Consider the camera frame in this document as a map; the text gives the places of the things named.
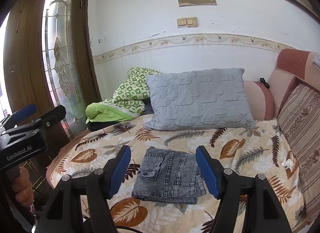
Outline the person left hand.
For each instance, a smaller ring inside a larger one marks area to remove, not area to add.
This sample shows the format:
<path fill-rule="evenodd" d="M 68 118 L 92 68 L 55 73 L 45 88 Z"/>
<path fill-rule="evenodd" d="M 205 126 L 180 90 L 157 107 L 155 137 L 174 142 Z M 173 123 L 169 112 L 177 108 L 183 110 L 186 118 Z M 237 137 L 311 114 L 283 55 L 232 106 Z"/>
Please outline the person left hand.
<path fill-rule="evenodd" d="M 20 167 L 20 175 L 13 180 L 12 190 L 15 193 L 15 199 L 22 206 L 31 206 L 34 201 L 33 185 L 29 181 L 29 172 L 26 168 Z"/>

